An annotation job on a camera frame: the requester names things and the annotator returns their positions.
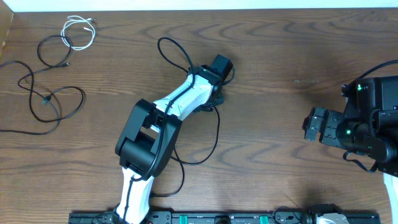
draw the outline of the wooden table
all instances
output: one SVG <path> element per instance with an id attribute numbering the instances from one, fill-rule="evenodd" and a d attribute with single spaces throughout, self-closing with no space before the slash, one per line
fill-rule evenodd
<path id="1" fill-rule="evenodd" d="M 398 53 L 395 9 L 164 11 L 17 13 L 1 62 L 21 60 L 44 68 L 37 44 L 59 34 L 66 17 L 95 17 L 97 36 L 88 49 L 74 51 L 71 66 L 36 75 L 36 89 L 80 86 L 84 107 L 46 136 L 0 134 L 0 220 L 4 223 L 66 223 L 70 212 L 104 211 L 120 201 L 121 167 L 114 147 L 134 104 L 164 97 L 185 79 L 158 53 L 159 37 L 173 37 L 194 64 L 230 58 L 236 78 L 225 86 L 218 148 L 208 162 L 186 167 L 182 191 L 151 204 L 193 211 L 263 211 L 279 206 L 335 203 L 348 210 L 375 210 L 391 223 L 382 174 L 368 174 L 344 161 L 343 150 L 304 140 L 303 119 L 313 106 L 342 111 L 340 87 Z M 75 45 L 90 33 L 68 32 Z M 167 43 L 171 60 L 187 67 Z M 67 52 L 54 39 L 42 49 L 49 63 Z M 389 75 L 397 67 L 375 75 Z M 45 131 L 28 107 L 28 92 L 16 86 L 27 72 L 20 65 L 1 70 L 0 126 Z M 79 94 L 58 95 L 62 113 Z M 34 109 L 54 118 L 34 97 Z M 180 156 L 199 161 L 212 148 L 216 114 L 190 115 L 177 142 Z M 367 166 L 372 160 L 359 157 Z M 156 178 L 156 192 L 180 184 L 179 165 L 170 161 Z"/>

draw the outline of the coiled white cable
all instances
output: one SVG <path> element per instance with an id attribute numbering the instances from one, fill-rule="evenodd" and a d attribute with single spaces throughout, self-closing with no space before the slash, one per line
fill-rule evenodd
<path id="1" fill-rule="evenodd" d="M 91 32 L 91 34 L 92 34 L 92 36 L 93 36 L 93 37 L 91 38 L 91 41 L 90 41 L 86 46 L 84 46 L 84 47 L 72 47 L 73 50 L 83 50 L 83 49 L 86 49 L 86 48 L 89 47 L 89 46 L 93 43 L 93 41 L 94 41 L 95 29 L 94 29 L 93 25 L 91 25 L 91 22 L 93 22 L 93 21 L 95 21 L 95 20 L 96 20 L 95 18 L 84 19 L 84 18 L 82 18 L 82 17 L 80 17 L 80 16 L 68 16 L 68 21 L 63 25 L 63 29 L 61 30 L 61 36 L 65 36 L 65 30 L 66 30 L 68 27 L 74 25 L 75 23 L 79 23 L 79 22 L 85 22 L 85 23 L 87 23 L 87 24 L 91 27 L 91 29 L 90 29 L 90 28 L 87 28 L 87 27 L 84 27 L 84 29 Z M 62 38 L 62 41 L 63 41 L 63 43 L 64 43 L 66 46 L 69 47 L 69 43 L 68 43 L 68 41 L 67 41 L 65 38 Z"/>

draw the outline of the white wall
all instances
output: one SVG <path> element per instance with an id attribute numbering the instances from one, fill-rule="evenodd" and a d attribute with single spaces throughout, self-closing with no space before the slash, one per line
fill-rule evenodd
<path id="1" fill-rule="evenodd" d="M 14 12 L 398 7 L 398 0 L 4 0 L 4 2 Z"/>

